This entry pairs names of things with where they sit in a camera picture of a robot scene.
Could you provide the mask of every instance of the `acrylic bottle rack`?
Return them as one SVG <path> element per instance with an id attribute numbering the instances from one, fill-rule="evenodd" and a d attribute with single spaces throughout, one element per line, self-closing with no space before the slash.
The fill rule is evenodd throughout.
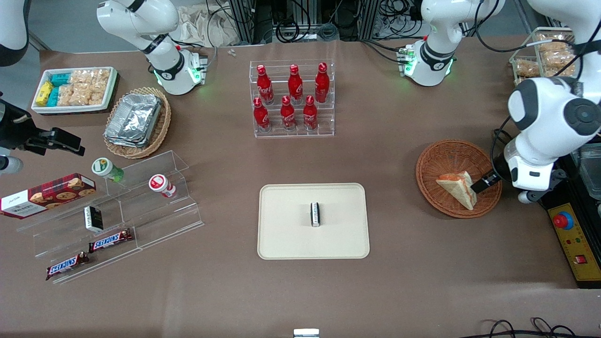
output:
<path id="1" fill-rule="evenodd" d="M 130 229 L 132 240 L 90 253 L 88 263 L 52 277 L 53 283 L 65 283 L 202 226 L 198 205 L 182 174 L 187 168 L 179 156 L 168 151 L 123 168 L 125 175 L 118 183 L 95 177 L 96 194 L 27 218 L 28 225 L 19 231 L 33 235 L 36 258 L 52 266 L 81 251 L 87 253 L 90 242 Z M 150 190 L 148 180 L 154 174 L 165 175 L 177 188 L 177 196 L 166 198 Z M 102 212 L 102 232 L 85 228 L 86 206 Z M 45 278 L 44 271 L 40 278 Z"/>
<path id="2" fill-rule="evenodd" d="M 324 103 L 315 102 L 317 107 L 317 124 L 318 127 L 314 131 L 307 131 L 303 121 L 303 107 L 305 106 L 304 99 L 301 105 L 293 105 L 294 119 L 296 120 L 297 128 L 295 131 L 286 131 L 282 123 L 282 116 L 279 110 L 282 107 L 282 97 L 289 95 L 288 93 L 288 78 L 290 77 L 290 65 L 297 64 L 299 66 L 299 75 L 303 80 L 303 98 L 307 95 L 315 95 L 315 76 L 319 63 L 325 62 L 328 65 L 328 76 L 330 77 L 330 87 L 328 98 Z M 267 70 L 267 75 L 272 81 L 273 86 L 273 104 L 265 105 L 267 108 L 269 120 L 271 122 L 271 131 L 261 133 L 258 130 L 257 123 L 252 115 L 253 105 L 252 100 L 259 96 L 257 88 L 257 66 L 264 65 Z M 251 61 L 249 70 L 249 81 L 251 99 L 249 101 L 252 126 L 254 128 L 255 137 L 270 138 L 270 137 L 326 137 L 334 136 L 335 132 L 335 76 L 334 76 L 334 61 L 332 59 L 324 60 L 279 60 L 279 61 Z"/>

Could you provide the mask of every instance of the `wicker basket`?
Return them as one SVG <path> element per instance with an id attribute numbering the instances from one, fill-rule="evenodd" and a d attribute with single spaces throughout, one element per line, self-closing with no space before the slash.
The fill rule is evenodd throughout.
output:
<path id="1" fill-rule="evenodd" d="M 169 102 L 163 93 L 155 88 L 138 88 L 130 91 L 128 94 L 152 94 L 156 97 L 159 97 L 162 101 L 159 117 L 156 120 L 156 124 L 154 126 L 154 130 L 152 132 L 152 136 L 150 137 L 150 142 L 148 146 L 145 148 L 134 148 L 134 147 L 124 147 L 118 146 L 116 144 L 110 143 L 107 139 L 105 139 L 105 144 L 107 148 L 111 151 L 111 153 L 119 156 L 123 156 L 125 158 L 137 159 L 144 158 L 152 153 L 154 153 L 159 147 L 160 144 L 163 143 L 165 136 L 167 135 L 167 129 L 169 129 L 169 123 L 171 122 L 171 108 L 169 107 Z M 117 110 L 117 106 L 121 103 L 121 100 L 125 97 L 122 96 L 119 101 L 113 106 L 111 114 L 109 115 L 108 121 L 106 125 L 108 126 L 111 122 L 111 119 L 115 115 L 115 110 Z"/>
<path id="2" fill-rule="evenodd" d="M 478 194 L 474 210 L 467 210 L 436 179 L 440 175 L 467 171 L 476 182 L 492 169 L 488 155 L 475 144 L 442 140 L 426 148 L 417 160 L 415 176 L 419 190 L 433 207 L 456 218 L 480 217 L 491 211 L 501 198 L 501 182 Z"/>

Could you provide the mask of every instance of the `brown paper tabletop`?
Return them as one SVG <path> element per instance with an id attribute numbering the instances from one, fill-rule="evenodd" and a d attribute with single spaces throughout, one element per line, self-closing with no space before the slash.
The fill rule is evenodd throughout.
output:
<path id="1" fill-rule="evenodd" d="M 517 46 L 523 37 L 489 38 Z M 391 45 L 401 46 L 398 41 Z M 173 117 L 156 154 L 174 150 L 205 226 L 65 285 L 44 281 L 20 221 L 0 232 L 3 337 L 459 337 L 485 333 L 486 319 L 530 330 L 541 316 L 578 334 L 600 335 L 601 291 L 575 289 L 545 211 L 506 186 L 489 214 L 450 218 L 421 196 L 423 149 L 460 138 L 488 149 L 507 116 L 510 54 L 467 38 L 441 85 L 424 88 L 360 43 L 298 43 L 220 49 L 207 84 L 168 96 Z M 203 50 L 212 55 L 212 50 Z M 256 140 L 249 109 L 250 61 L 334 57 L 336 136 Z M 140 52 L 43 52 L 42 69 L 112 66 L 117 97 L 158 87 Z M 107 156 L 106 114 L 41 117 L 82 138 L 85 156 L 17 152 L 25 168 L 0 177 L 2 195 L 78 172 Z M 266 184 L 358 182 L 367 196 L 371 252 L 359 260 L 262 260 L 259 190 Z"/>

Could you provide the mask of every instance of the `red bottle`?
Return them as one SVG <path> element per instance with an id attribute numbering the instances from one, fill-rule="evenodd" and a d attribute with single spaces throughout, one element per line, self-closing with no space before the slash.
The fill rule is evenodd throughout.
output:
<path id="1" fill-rule="evenodd" d="M 317 129 L 317 107 L 311 95 L 307 95 L 306 103 L 302 117 L 305 120 L 305 129 L 311 132 Z"/>
<path id="2" fill-rule="evenodd" d="M 270 105 L 273 103 L 273 87 L 271 86 L 271 79 L 267 75 L 267 70 L 265 70 L 264 65 L 260 64 L 257 66 L 257 74 L 259 74 L 257 79 L 259 95 L 261 95 L 261 98 L 266 105 Z"/>
<path id="3" fill-rule="evenodd" d="M 267 116 L 267 108 L 263 106 L 260 97 L 255 97 L 252 101 L 255 106 L 254 115 L 255 121 L 259 132 L 266 133 L 271 131 L 271 124 L 269 123 L 269 116 Z"/>
<path id="4" fill-rule="evenodd" d="M 293 105 L 302 104 L 302 79 L 299 75 L 299 66 L 290 65 L 290 77 L 288 78 L 288 91 Z"/>
<path id="5" fill-rule="evenodd" d="M 290 96 L 284 95 L 282 97 L 282 109 L 279 110 L 282 114 L 282 123 L 284 130 L 292 132 L 296 130 L 296 120 L 294 119 L 294 107 L 290 105 Z"/>
<path id="6" fill-rule="evenodd" d="M 319 71 L 315 77 L 315 100 L 324 103 L 328 99 L 330 89 L 330 77 L 328 76 L 328 65 L 325 62 L 319 64 Z"/>

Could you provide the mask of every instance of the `snack box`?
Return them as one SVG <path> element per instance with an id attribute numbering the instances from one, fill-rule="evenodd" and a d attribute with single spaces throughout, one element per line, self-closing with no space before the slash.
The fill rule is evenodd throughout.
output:
<path id="1" fill-rule="evenodd" d="M 3 197 L 0 200 L 0 215 L 22 220 L 95 192 L 96 184 L 94 181 L 75 173 Z"/>
<path id="2" fill-rule="evenodd" d="M 35 90 L 35 95 L 38 95 L 40 92 L 41 86 L 46 82 L 50 81 L 50 78 L 54 74 L 62 74 L 62 73 L 71 73 L 74 70 L 94 70 L 97 68 L 104 68 L 111 70 L 111 74 L 109 75 L 109 82 L 106 84 L 105 96 L 102 99 L 102 104 L 100 105 L 87 105 L 87 106 L 55 106 L 55 107 L 46 107 L 40 106 L 38 103 L 33 100 L 31 103 L 31 110 L 35 111 L 40 115 L 75 115 L 75 114 L 92 114 L 99 112 L 110 112 L 107 110 L 110 103 L 113 99 L 113 94 L 117 89 L 117 80 L 118 73 L 117 70 L 113 67 L 87 67 L 87 68 L 63 68 L 63 69 L 49 69 L 45 70 L 41 75 L 40 83 L 38 84 L 37 89 Z"/>

